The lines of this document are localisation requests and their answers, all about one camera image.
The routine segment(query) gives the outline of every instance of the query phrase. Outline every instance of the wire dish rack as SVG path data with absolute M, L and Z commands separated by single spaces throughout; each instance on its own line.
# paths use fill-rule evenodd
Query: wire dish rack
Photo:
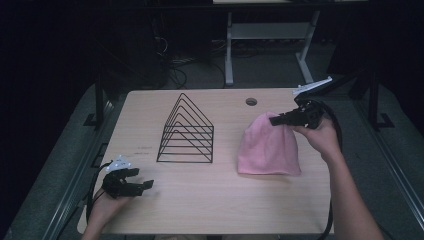
M 212 163 L 214 126 L 181 93 L 163 127 L 157 162 Z

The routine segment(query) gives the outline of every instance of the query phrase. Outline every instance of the table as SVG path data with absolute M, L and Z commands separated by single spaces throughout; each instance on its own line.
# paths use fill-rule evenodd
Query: table
M 128 182 L 154 179 L 104 229 L 119 234 L 320 233 L 327 223 L 329 175 L 320 155 L 296 134 L 300 176 L 242 175 L 236 156 L 244 130 L 266 111 L 296 108 L 292 89 L 134 91 L 128 94 L 103 163 L 125 156 L 140 168 Z M 156 162 L 162 130 L 180 93 L 214 125 L 213 163 Z M 249 106 L 246 99 L 255 98 Z M 105 172 L 96 183 L 101 186 Z M 85 213 L 78 231 L 86 226 Z

